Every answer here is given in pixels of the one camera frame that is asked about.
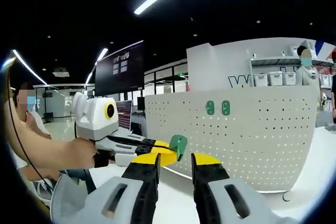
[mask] yellow camera lens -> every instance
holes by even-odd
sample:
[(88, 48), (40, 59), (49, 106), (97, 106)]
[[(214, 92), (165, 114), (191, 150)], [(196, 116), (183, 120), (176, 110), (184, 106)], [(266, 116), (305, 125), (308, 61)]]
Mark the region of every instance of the yellow camera lens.
[(114, 115), (114, 106), (112, 103), (108, 103), (105, 106), (105, 116), (107, 119), (111, 119)]

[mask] white storage box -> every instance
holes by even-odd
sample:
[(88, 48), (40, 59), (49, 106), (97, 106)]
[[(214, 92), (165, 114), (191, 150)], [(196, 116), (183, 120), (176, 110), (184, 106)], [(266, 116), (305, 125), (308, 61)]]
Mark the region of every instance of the white storage box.
[(332, 103), (331, 101), (325, 102), (325, 107), (323, 108), (324, 111), (332, 111)]
[(332, 74), (329, 75), (329, 86), (332, 87)]
[(270, 72), (268, 73), (268, 82), (270, 86), (282, 86), (282, 72)]
[(329, 87), (330, 85), (330, 78), (327, 74), (321, 74), (321, 85), (325, 87)]
[(296, 84), (296, 73), (295, 72), (283, 73), (282, 81), (284, 85), (295, 85)]
[(256, 87), (267, 87), (268, 80), (267, 80), (267, 73), (259, 73), (254, 75), (254, 83)]

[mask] green object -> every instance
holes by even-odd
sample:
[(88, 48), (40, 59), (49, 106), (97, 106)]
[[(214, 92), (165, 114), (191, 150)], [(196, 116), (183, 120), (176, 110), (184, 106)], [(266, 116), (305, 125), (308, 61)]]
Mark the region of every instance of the green object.
[(181, 161), (185, 149), (187, 147), (188, 140), (185, 136), (174, 135), (170, 141), (169, 149), (175, 151), (177, 154), (177, 161)]
[(215, 114), (215, 103), (214, 101), (207, 101), (205, 105), (206, 113), (208, 115), (213, 115)]
[(222, 102), (222, 114), (230, 115), (230, 102), (229, 101)]

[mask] computer monitor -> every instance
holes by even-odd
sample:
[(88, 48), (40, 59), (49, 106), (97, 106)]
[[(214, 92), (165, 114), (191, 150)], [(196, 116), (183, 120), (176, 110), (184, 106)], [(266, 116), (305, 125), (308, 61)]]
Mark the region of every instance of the computer monitor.
[(133, 101), (127, 100), (122, 102), (116, 102), (119, 118), (119, 127), (131, 130), (131, 116)]
[(138, 97), (138, 110), (145, 110), (145, 97)]
[(98, 97), (143, 89), (143, 42), (98, 61), (95, 83), (95, 95)]

